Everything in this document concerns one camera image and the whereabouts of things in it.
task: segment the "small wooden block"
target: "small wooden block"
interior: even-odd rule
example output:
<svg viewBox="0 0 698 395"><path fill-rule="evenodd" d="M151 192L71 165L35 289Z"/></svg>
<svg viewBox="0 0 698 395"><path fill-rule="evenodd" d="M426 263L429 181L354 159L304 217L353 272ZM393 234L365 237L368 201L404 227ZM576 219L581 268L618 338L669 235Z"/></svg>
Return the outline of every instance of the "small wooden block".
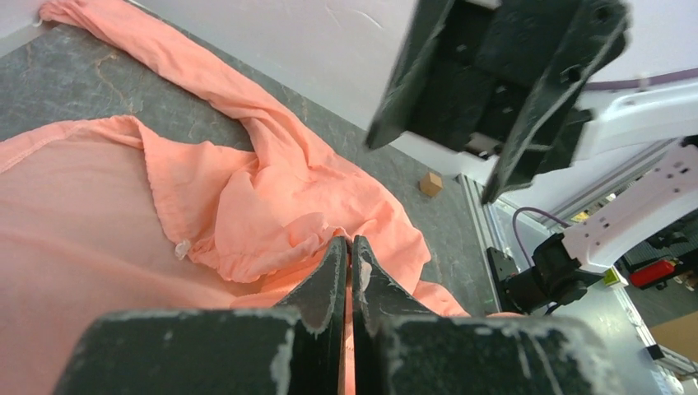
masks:
<svg viewBox="0 0 698 395"><path fill-rule="evenodd" d="M441 192L443 188L444 184L441 182L441 177L431 172L427 173L419 182L419 189L432 198Z"/></svg>

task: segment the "red object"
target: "red object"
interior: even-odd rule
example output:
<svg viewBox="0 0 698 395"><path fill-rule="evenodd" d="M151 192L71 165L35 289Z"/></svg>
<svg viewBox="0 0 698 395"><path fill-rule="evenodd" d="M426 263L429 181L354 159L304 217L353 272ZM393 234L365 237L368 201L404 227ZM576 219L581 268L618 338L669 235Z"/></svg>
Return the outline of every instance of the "red object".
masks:
<svg viewBox="0 0 698 395"><path fill-rule="evenodd" d="M641 287L672 273L674 273L674 265L669 261L661 260L634 272L630 280L633 286Z"/></svg>

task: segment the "garment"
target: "garment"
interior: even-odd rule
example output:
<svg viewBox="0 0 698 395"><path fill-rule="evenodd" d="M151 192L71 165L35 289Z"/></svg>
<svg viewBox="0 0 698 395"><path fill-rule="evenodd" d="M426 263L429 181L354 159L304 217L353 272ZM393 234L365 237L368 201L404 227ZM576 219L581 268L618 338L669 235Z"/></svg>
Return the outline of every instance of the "garment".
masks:
<svg viewBox="0 0 698 395"><path fill-rule="evenodd" d="M133 116L0 143L0 392L49 391L109 311L269 307L337 235L365 235L427 307L465 314L419 281L429 251L395 197L257 84L121 0L54 0L40 16L86 28L238 119L254 152L171 142Z"/></svg>

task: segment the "orange cloth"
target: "orange cloth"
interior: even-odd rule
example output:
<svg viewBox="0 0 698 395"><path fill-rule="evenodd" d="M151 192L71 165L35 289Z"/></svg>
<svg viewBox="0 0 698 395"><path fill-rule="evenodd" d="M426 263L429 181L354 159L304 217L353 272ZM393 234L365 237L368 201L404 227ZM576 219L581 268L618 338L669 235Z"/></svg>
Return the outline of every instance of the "orange cloth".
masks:
<svg viewBox="0 0 698 395"><path fill-rule="evenodd" d="M239 119L255 151L171 142L132 116L0 143L2 393L48 392L81 332L108 311L271 306L335 235L365 235L427 307L465 314L443 287L419 281L429 251L395 197L257 84L121 0L54 0L40 15L88 29Z"/></svg>

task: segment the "screw hole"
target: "screw hole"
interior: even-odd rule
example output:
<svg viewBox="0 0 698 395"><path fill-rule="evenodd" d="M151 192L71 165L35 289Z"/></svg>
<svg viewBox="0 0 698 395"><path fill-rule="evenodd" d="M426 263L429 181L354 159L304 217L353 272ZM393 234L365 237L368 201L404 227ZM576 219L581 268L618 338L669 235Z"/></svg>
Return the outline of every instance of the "screw hole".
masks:
<svg viewBox="0 0 698 395"><path fill-rule="evenodd" d="M572 66L560 74L563 83L574 84L582 79L582 72L579 66Z"/></svg>
<svg viewBox="0 0 698 395"><path fill-rule="evenodd" d="M608 18L611 16L611 11L608 9L608 7L599 7L593 12L593 18L596 20L598 23L603 23L605 21L608 21Z"/></svg>

